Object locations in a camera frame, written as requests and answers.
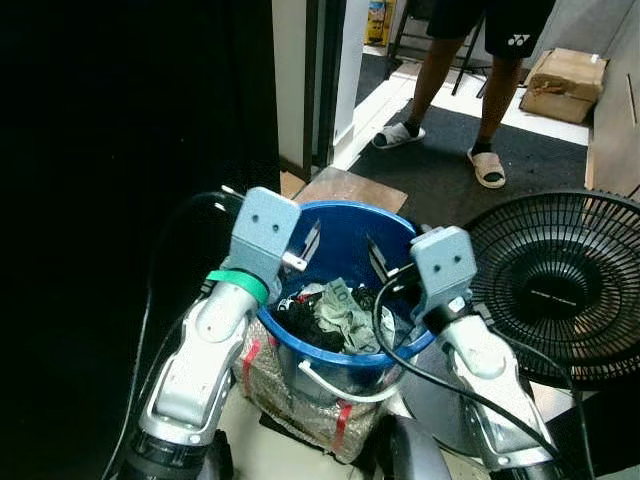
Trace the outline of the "blue plastic bucket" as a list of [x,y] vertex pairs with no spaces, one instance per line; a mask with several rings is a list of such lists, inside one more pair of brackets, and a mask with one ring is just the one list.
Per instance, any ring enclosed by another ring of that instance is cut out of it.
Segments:
[[[383,252],[388,268],[399,268],[411,261],[410,243],[419,234],[410,221],[393,212],[356,202],[312,202],[301,207],[300,221],[291,237],[291,250],[303,247],[308,230],[320,221],[319,246],[310,264],[300,274],[283,282],[282,297],[310,283],[343,279],[351,285],[365,284],[378,292],[384,283],[372,270],[365,237],[370,236]],[[403,369],[434,342],[424,325],[415,323],[412,311],[421,300],[393,297],[380,302],[396,320],[396,352],[381,349],[374,355],[342,355],[303,343],[276,323],[274,307],[262,307],[259,321],[280,343],[279,355],[285,384],[312,401],[343,399],[349,403],[379,403],[396,396]]]

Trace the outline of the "white printed garment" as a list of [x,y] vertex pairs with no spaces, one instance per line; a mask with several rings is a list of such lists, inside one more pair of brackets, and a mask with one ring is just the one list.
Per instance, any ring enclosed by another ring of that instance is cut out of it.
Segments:
[[305,285],[300,291],[294,292],[292,296],[282,297],[276,302],[276,310],[289,310],[296,305],[314,305],[320,294],[325,292],[325,285],[311,283]]

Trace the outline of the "grey-green garment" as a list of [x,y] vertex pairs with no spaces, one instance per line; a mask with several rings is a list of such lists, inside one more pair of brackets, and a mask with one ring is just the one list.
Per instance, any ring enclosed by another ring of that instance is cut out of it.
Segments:
[[375,289],[358,284],[348,287],[343,279],[308,285],[312,316],[320,330],[317,346],[342,355],[374,355],[381,351],[372,324]]

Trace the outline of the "brown wooden board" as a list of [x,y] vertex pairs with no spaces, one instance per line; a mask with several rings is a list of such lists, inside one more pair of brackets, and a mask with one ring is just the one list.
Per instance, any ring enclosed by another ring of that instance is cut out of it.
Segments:
[[366,204],[390,212],[398,212],[406,204],[408,195],[361,175],[326,166],[312,175],[310,183],[302,186],[292,197],[296,204],[321,201],[346,201]]

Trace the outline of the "black garment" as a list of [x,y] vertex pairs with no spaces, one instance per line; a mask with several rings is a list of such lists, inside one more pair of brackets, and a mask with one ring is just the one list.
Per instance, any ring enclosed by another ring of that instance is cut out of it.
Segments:
[[276,307],[271,314],[288,333],[312,347],[342,353],[346,346],[342,332],[321,329],[320,319],[314,312],[314,302],[285,300],[283,306]]

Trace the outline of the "dark grey carpet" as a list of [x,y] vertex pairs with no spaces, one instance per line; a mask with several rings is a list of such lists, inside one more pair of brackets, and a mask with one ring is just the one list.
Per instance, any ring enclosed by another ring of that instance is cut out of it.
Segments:
[[495,136],[506,186],[480,186],[467,157],[479,125],[476,116],[431,110],[422,124],[422,140],[394,148],[367,146],[349,170],[406,193],[399,215],[431,227],[462,227],[509,198],[585,186],[588,148],[509,125]]

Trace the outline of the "beige slide slipper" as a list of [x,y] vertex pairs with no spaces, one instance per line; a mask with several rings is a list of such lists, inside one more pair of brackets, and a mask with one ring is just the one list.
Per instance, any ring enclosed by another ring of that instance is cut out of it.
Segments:
[[425,131],[420,125],[397,123],[385,125],[371,140],[371,146],[375,148],[394,148],[407,143],[419,142],[424,138]]
[[506,186],[506,169],[498,154],[493,151],[468,151],[468,160],[474,166],[475,178],[480,186],[489,189]]

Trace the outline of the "wrapped parcel with red tape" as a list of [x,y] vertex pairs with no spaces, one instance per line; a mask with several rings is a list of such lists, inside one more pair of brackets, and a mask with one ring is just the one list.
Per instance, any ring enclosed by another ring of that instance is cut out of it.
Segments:
[[343,465],[355,462],[387,411],[380,404],[349,403],[346,399],[316,402],[289,388],[276,353],[279,347],[265,326],[252,323],[233,367],[239,390],[289,434],[332,454]]

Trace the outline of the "black electric fan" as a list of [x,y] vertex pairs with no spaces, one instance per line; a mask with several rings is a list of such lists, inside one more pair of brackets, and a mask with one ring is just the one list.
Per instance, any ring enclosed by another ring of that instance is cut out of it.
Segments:
[[476,305],[518,353],[527,379],[602,390],[640,374],[640,205],[594,189],[509,198],[463,224]]

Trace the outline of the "dark grey robot right leg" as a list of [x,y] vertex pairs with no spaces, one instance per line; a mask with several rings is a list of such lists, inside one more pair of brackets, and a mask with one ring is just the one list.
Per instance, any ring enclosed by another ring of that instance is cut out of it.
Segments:
[[388,417],[384,480],[453,480],[433,435],[416,419]]

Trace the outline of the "person with bare legs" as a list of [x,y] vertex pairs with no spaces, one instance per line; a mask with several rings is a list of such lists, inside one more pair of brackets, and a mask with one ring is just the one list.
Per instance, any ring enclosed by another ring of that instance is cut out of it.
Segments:
[[[422,119],[425,118],[426,111],[429,110],[436,93],[442,88],[445,78],[451,72],[454,55],[461,49],[466,37],[429,37],[430,49],[416,79],[410,114],[402,122],[421,127]],[[476,133],[474,145],[468,151],[493,151],[497,154],[493,148],[494,137],[515,97],[518,83],[520,83],[522,64],[526,59],[504,59],[492,56],[492,73],[489,74],[483,93],[479,131]]]

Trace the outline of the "yellow packet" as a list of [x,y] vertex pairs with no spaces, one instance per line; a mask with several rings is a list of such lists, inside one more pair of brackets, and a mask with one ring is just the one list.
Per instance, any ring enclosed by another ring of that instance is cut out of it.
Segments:
[[396,0],[369,0],[365,28],[366,46],[385,46],[390,37]]

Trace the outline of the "brown cardboard box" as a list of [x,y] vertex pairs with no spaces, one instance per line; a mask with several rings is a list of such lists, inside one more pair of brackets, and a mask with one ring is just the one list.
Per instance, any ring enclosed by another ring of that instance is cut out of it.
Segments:
[[608,60],[563,47],[541,52],[524,82],[520,108],[559,122],[581,124],[604,90]]

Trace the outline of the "black sports shorts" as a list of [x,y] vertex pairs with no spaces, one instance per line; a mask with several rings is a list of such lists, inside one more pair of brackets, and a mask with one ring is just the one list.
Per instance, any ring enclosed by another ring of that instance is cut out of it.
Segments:
[[484,19],[485,50],[494,58],[530,58],[556,0],[435,0],[428,36],[463,38]]

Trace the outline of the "grey wooden cabinet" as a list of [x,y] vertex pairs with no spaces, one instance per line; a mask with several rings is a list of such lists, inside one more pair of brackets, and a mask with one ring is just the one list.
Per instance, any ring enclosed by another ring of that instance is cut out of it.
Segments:
[[628,0],[626,17],[605,51],[603,92],[588,146],[588,186],[625,197],[640,186],[639,54],[640,0]]

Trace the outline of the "white door frame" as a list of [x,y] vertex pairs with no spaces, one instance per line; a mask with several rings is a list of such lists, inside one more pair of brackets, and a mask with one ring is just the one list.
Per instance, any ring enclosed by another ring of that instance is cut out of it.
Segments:
[[355,131],[369,0],[270,0],[280,165],[303,180]]

